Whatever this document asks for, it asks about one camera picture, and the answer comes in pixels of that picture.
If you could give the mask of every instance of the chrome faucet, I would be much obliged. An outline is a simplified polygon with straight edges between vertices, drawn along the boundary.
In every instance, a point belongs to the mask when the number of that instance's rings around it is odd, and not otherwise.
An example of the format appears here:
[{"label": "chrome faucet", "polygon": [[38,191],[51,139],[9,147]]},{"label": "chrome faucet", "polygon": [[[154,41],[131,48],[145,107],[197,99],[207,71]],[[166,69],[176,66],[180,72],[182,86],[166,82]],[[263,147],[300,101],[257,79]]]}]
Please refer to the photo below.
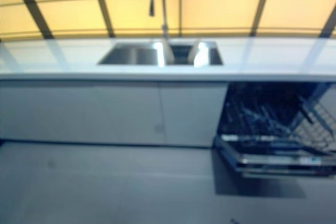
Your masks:
[{"label": "chrome faucet", "polygon": [[[163,37],[168,39],[168,25],[167,25],[167,17],[166,17],[166,1],[162,0],[162,14],[163,14]],[[154,0],[151,0],[150,7],[149,7],[149,15],[154,16]]]}]

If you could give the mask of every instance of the kitchen sink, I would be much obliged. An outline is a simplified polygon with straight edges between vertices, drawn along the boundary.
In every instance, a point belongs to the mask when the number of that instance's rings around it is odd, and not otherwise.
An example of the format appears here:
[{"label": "kitchen sink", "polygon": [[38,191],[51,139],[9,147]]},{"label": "kitchen sink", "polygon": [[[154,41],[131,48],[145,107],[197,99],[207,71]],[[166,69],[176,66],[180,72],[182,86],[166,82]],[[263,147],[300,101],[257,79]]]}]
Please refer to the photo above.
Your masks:
[{"label": "kitchen sink", "polygon": [[118,43],[99,62],[100,65],[223,65],[215,42],[170,44],[163,42]]}]

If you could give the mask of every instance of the countertop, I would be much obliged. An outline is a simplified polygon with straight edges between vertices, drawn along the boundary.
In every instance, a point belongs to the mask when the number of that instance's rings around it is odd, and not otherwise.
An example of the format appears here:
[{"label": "countertop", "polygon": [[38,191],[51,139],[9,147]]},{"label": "countertop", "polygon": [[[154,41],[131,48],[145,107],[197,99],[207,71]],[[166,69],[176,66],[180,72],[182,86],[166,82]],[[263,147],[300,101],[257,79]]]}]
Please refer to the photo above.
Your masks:
[{"label": "countertop", "polygon": [[[224,66],[102,66],[118,42],[158,39],[54,39],[1,42],[2,80],[336,81],[336,40],[204,38]],[[173,38],[172,42],[195,41]]]}]

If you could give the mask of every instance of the open dishwasher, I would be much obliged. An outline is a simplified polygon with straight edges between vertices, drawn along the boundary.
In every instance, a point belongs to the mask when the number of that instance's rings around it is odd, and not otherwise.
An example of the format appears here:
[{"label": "open dishwasher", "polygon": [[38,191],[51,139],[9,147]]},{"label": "open dishwasher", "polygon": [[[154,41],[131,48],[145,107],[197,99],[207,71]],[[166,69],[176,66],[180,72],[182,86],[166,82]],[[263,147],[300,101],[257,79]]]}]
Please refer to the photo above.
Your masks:
[{"label": "open dishwasher", "polygon": [[214,146],[245,177],[335,175],[336,119],[320,102],[331,86],[231,83]]}]

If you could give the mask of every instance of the floor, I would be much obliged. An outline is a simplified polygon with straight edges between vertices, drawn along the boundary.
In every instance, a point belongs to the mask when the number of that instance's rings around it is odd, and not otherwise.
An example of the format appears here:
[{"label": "floor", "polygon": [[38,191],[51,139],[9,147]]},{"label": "floor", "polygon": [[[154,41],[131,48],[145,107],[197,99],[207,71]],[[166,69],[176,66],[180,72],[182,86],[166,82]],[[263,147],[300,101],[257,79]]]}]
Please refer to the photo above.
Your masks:
[{"label": "floor", "polygon": [[335,206],[335,179],[243,179],[211,150],[0,148],[1,224],[334,224]]}]

